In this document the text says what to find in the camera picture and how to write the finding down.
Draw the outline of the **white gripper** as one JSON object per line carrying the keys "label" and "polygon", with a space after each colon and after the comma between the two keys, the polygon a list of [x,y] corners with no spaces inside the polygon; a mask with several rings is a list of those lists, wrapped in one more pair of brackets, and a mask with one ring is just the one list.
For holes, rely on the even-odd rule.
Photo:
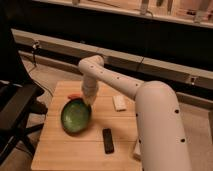
{"label": "white gripper", "polygon": [[93,105],[97,97],[97,89],[82,89],[82,98],[86,105]]}

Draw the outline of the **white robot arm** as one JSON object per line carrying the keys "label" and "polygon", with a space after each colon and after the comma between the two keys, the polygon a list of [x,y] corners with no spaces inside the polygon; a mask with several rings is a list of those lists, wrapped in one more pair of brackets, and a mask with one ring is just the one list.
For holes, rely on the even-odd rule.
{"label": "white robot arm", "polygon": [[192,171],[179,102],[169,85],[108,70],[99,55],[81,59],[78,68],[87,103],[94,103],[99,81],[135,102],[143,171]]}

